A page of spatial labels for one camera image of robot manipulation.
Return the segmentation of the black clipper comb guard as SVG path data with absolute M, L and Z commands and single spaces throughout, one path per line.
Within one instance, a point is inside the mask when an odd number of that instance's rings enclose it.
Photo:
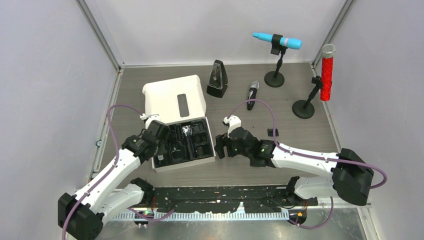
M 274 129 L 274 128 L 268 128 L 267 129 L 267 135 L 269 137 L 278 137 L 279 136 L 279 131 L 278 129 Z

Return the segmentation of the white box with black tray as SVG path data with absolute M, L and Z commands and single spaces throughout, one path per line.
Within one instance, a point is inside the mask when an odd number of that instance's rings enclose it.
M 206 100 L 198 75 L 147 83 L 142 88 L 145 114 L 159 115 L 170 127 L 167 161 L 153 157 L 157 172 L 212 163 L 216 159 L 212 133 L 206 117 Z

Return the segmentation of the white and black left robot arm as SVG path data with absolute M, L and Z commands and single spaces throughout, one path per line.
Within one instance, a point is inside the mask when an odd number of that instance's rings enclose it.
M 170 127 L 152 120 L 141 135 L 132 135 L 118 148 L 111 162 L 87 185 L 74 194 L 64 193 L 58 200 L 57 221 L 62 238 L 70 234 L 77 240 L 94 240 L 103 226 L 127 208 L 148 207 L 154 188 L 139 177 L 122 190 L 115 188 L 145 161 L 162 155 Z

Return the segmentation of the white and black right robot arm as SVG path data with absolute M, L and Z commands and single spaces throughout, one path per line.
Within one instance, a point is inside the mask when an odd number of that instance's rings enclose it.
M 322 153 L 292 148 L 272 140 L 259 140 L 243 127 L 219 134 L 215 141 L 214 150 L 220 159 L 241 155 L 249 159 L 252 167 L 288 168 L 313 174 L 290 179 L 285 198 L 291 205 L 334 196 L 356 206 L 368 202 L 374 171 L 351 149 Z

